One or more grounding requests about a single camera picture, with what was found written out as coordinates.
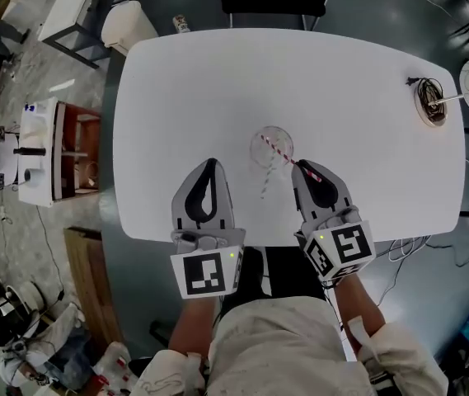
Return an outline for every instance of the wooden board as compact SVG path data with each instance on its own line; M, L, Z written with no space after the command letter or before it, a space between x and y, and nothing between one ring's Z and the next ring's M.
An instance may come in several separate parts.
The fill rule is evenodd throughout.
M63 235L78 299L97 355L101 356L110 343L123 341L111 302L101 234L69 228L63 231Z

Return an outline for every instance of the red and white striped straw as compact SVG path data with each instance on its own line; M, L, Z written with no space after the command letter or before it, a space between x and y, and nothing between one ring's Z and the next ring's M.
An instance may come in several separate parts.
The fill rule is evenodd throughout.
M276 147L276 145L274 145L272 142L270 142L269 138L267 138L264 135L260 135L260 137L262 138L262 140L265 143L267 143L267 145L269 145L274 151L276 151L276 153L278 153L280 156L282 156L285 159L286 162L291 163L291 164L296 164L297 163L292 158L290 158L287 154L284 154L282 152L282 150L280 150L278 147ZM310 172L306 168L304 168L303 170L304 170L305 173L307 173L308 176L312 177L317 182L322 182L322 179L320 177L318 177L315 173Z

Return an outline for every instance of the small can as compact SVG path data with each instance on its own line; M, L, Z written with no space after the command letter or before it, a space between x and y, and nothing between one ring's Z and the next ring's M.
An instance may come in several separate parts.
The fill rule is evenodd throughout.
M183 15L174 16L174 18L172 19L172 22L174 22L174 26L176 27L178 34L182 32L190 32L188 23L186 23L186 19Z

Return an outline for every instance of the white shirt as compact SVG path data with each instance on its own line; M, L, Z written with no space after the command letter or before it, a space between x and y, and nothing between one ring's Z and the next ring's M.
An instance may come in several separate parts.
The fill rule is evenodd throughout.
M208 395L320 394L372 396L370 358L395 376L401 394L445 395L448 381L434 358L403 327L386 324L370 349L348 362L333 308L310 297L260 299L232 309L209 352ZM132 396L195 394L204 389L199 358L160 351Z

